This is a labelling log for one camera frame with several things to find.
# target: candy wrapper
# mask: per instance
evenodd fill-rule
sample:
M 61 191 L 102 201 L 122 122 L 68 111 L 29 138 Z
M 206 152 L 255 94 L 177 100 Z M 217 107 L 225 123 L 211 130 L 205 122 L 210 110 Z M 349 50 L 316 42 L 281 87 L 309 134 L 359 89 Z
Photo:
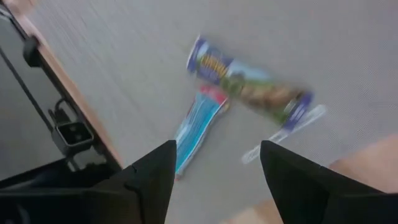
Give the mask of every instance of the candy wrapper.
M 227 96 L 217 88 L 209 85 L 200 87 L 195 101 L 175 135 L 177 142 L 176 180 L 182 177 L 184 169 L 199 150 L 211 123 L 228 107 Z
M 225 56 L 202 37 L 192 48 L 187 68 L 250 107 L 270 114 L 289 131 L 312 100 L 311 92 L 277 82 L 268 73 Z

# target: wooden trim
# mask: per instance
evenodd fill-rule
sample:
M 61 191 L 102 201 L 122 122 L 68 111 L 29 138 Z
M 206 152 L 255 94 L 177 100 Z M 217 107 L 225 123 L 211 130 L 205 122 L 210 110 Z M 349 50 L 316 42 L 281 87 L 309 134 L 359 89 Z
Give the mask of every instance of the wooden trim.
M 38 0 L 4 0 L 5 5 L 14 16 L 26 15 L 37 4 Z
M 90 108 L 88 103 L 85 101 L 83 95 L 80 93 L 76 84 L 70 79 L 66 71 L 63 69 L 62 64 L 57 60 L 53 52 L 51 51 L 48 43 L 45 41 L 42 34 L 36 29 L 36 27 L 31 23 L 28 18 L 24 15 L 15 16 L 18 23 L 21 25 L 23 30 L 27 34 L 34 34 L 40 41 L 39 52 L 42 54 L 43 58 L 47 61 L 50 68 L 54 71 L 58 79 L 64 85 L 65 89 L 69 92 L 70 96 L 75 100 L 76 104 L 79 106 L 80 110 L 86 116 L 86 119 L 90 122 L 92 127 L 97 132 L 98 136 L 101 138 L 104 145 L 108 148 L 108 151 L 123 168 L 123 163 L 120 158 L 119 153 L 112 145 L 111 139 L 109 138 L 106 130 L 104 129 L 102 123 L 96 116 L 96 113 Z

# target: white plastic piece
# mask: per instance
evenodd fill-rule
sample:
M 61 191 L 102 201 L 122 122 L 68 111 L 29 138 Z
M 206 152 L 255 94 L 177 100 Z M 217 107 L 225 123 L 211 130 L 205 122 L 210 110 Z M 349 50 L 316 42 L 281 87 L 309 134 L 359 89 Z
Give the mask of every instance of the white plastic piece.
M 287 138 L 292 133 L 299 131 L 300 129 L 306 127 L 310 123 L 316 121 L 318 118 L 322 117 L 326 113 L 326 106 L 325 105 L 318 105 L 308 113 L 306 113 L 302 119 L 297 123 L 296 127 L 292 131 L 280 130 L 271 136 L 268 140 L 274 143 L 280 143 L 283 139 Z M 255 160 L 257 157 L 260 156 L 260 148 L 261 146 L 258 145 L 254 149 L 245 153 L 241 161 L 243 164 L 248 164 L 251 161 Z

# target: black metal bar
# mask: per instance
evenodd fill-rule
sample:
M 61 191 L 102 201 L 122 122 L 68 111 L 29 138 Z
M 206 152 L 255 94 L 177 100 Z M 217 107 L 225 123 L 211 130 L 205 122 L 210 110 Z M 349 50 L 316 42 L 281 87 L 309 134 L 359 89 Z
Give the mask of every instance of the black metal bar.
M 11 73 L 14 75 L 15 79 L 17 80 L 17 82 L 21 86 L 22 90 L 25 92 L 25 94 L 28 97 L 28 99 L 30 100 L 30 102 L 33 104 L 33 107 L 36 109 L 36 111 L 39 114 L 39 116 L 44 121 L 47 129 L 49 129 L 49 131 L 51 132 L 53 130 L 53 127 L 52 127 L 50 121 L 44 115 L 44 113 L 43 113 L 42 109 L 40 108 L 39 104 L 36 102 L 35 98 L 32 96 L 32 94 L 30 93 L 29 89 L 26 87 L 24 81 L 22 80 L 21 76 L 18 74 L 17 70 L 14 68 L 14 66 L 12 65 L 10 60 L 7 58 L 7 55 L 4 53 L 4 51 L 2 50 L 1 47 L 0 47 L 0 56 L 2 57 L 2 59 L 4 60 L 4 62 L 8 66 L 8 68 L 10 69 Z
M 0 181 L 0 189 L 23 187 L 24 183 L 29 183 L 34 180 L 38 175 L 43 174 L 45 171 L 56 170 L 58 172 L 68 170 L 65 159 L 60 159 L 47 165 L 29 170 L 22 174 L 12 176 L 10 178 Z
M 20 35 L 22 40 L 26 40 L 29 36 L 28 34 L 23 30 L 21 25 L 17 22 L 15 17 L 11 14 L 11 24 L 14 26 L 16 29 L 17 33 Z M 68 90 L 64 87 L 62 82 L 59 80 L 57 74 L 51 69 L 50 65 L 47 63 L 47 61 L 43 58 L 43 55 L 39 53 L 40 61 L 41 61 L 41 68 L 44 71 L 45 75 L 47 78 L 51 81 L 55 89 L 58 91 L 58 93 L 61 95 L 62 98 L 65 99 L 65 102 L 68 104 L 68 106 L 73 110 L 73 112 L 76 114 L 77 119 L 84 122 L 90 130 L 92 130 L 94 134 L 94 143 L 93 147 L 94 149 L 99 152 L 100 154 L 104 155 L 107 163 L 111 166 L 111 168 L 115 171 L 121 171 L 122 167 L 119 165 L 118 161 L 112 156 L 112 154 L 109 152 L 107 147 L 105 146 L 104 142 L 102 139 L 98 136 L 96 130 L 92 127 L 91 123 L 87 120 L 86 116 L 81 112 L 80 108 L 76 104 L 75 100 L 72 98 L 72 96 L 69 94 Z

